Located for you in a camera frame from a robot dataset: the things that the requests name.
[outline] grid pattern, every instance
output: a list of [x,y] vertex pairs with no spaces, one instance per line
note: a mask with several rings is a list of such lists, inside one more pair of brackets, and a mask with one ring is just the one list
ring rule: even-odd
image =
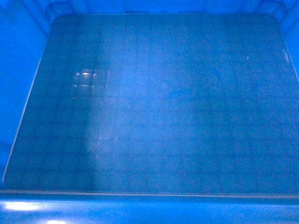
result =
[[299,193],[298,93],[272,17],[61,17],[5,183],[114,193]]

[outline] square grid texture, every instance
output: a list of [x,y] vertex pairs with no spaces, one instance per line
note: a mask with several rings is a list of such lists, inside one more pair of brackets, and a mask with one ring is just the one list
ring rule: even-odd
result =
[[299,85],[266,15],[59,17],[10,189],[299,193]]

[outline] blue plastic surface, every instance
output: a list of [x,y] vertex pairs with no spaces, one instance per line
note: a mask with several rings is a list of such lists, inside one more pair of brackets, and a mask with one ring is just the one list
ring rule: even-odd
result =
[[0,194],[6,224],[297,224],[297,200]]

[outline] bin floor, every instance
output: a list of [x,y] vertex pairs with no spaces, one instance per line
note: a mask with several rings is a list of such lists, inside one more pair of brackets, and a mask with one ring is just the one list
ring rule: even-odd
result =
[[60,17],[4,181],[19,190],[299,193],[298,106],[272,17]]

